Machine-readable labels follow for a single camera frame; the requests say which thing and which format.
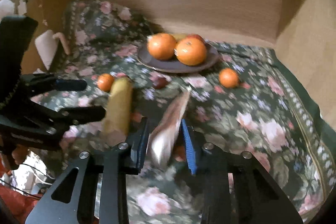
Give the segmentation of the long yellow banana piece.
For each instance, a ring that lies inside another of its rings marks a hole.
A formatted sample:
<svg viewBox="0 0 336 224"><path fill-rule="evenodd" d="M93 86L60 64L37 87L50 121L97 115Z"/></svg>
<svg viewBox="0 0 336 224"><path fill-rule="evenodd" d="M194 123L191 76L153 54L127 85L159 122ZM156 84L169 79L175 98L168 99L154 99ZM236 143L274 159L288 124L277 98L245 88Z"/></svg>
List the long yellow banana piece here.
<svg viewBox="0 0 336 224"><path fill-rule="evenodd" d="M101 132L111 146L124 141L128 135L132 92L132 82L126 76L116 79L112 85Z"/></svg>

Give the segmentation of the small mandarin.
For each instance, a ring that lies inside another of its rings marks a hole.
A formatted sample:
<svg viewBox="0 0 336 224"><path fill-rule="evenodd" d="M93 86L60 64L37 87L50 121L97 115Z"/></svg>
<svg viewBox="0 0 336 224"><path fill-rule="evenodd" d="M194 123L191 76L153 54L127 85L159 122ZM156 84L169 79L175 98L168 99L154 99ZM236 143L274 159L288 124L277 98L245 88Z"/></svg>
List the small mandarin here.
<svg viewBox="0 0 336 224"><path fill-rule="evenodd" d="M240 83L239 75L233 69L222 69L219 73L219 82L225 88L236 88Z"/></svg>
<svg viewBox="0 0 336 224"><path fill-rule="evenodd" d="M103 92L110 92L114 77L108 73L101 74L97 79L97 87Z"/></svg>

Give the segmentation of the small dark red date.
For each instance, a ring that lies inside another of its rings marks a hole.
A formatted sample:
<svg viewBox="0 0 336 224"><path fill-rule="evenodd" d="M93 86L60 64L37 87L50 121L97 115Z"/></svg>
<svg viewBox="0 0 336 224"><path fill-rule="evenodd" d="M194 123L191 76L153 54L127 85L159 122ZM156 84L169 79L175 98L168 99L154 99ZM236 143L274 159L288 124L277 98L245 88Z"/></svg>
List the small dark red date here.
<svg viewBox="0 0 336 224"><path fill-rule="evenodd" d="M152 87L155 90L163 89L169 84L169 81L165 77L157 77L152 82Z"/></svg>

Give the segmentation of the large orange with sticker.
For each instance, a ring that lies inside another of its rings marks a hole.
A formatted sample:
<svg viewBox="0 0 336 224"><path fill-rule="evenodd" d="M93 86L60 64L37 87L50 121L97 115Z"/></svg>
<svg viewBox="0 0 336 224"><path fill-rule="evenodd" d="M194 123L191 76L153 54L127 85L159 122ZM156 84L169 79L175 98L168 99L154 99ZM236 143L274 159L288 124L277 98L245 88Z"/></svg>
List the large orange with sticker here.
<svg viewBox="0 0 336 224"><path fill-rule="evenodd" d="M182 39L175 47L175 56L184 65L196 66L203 63L207 57L205 43L198 39Z"/></svg>

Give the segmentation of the red tomato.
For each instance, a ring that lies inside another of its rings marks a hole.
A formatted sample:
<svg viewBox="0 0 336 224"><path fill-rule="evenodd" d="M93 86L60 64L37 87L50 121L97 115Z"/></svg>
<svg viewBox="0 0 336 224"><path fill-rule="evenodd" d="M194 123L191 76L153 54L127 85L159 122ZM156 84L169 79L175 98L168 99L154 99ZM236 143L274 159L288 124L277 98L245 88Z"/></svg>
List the red tomato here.
<svg viewBox="0 0 336 224"><path fill-rule="evenodd" d="M195 39L198 39L200 40L201 42L205 42L204 38L202 38L200 35L198 34L189 34L186 36L186 39L190 39L190 38L195 38Z"/></svg>

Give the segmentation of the short yellow banana piece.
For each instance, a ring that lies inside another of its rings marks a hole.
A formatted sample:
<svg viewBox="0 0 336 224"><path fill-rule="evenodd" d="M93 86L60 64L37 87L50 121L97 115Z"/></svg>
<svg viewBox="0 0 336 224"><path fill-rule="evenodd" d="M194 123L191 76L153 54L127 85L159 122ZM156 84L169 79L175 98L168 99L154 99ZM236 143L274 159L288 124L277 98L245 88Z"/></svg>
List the short yellow banana piece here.
<svg viewBox="0 0 336 224"><path fill-rule="evenodd" d="M171 34L177 42L187 37L187 34Z"/></svg>

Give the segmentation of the floral dark green cloth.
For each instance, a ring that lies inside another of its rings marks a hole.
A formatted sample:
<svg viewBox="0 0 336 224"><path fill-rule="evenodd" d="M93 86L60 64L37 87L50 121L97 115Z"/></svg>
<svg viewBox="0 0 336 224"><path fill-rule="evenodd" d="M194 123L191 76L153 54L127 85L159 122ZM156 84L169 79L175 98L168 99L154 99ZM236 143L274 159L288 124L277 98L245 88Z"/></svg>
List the floral dark green cloth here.
<svg viewBox="0 0 336 224"><path fill-rule="evenodd" d="M272 175L305 223L315 217L335 186L335 131L318 105L269 48L216 42L212 68L190 75L167 75L145 67L137 51L151 34L148 21L107 1L74 1L63 14L72 54L61 55L55 73L85 79L83 92L49 92L35 102L63 107L105 105L108 94L96 85L103 73L133 82L131 124L150 118L158 124L170 102L191 87L186 117L207 141L224 151L250 151ZM239 75L236 88L219 82L222 69ZM155 90L152 82L169 84Z"/></svg>

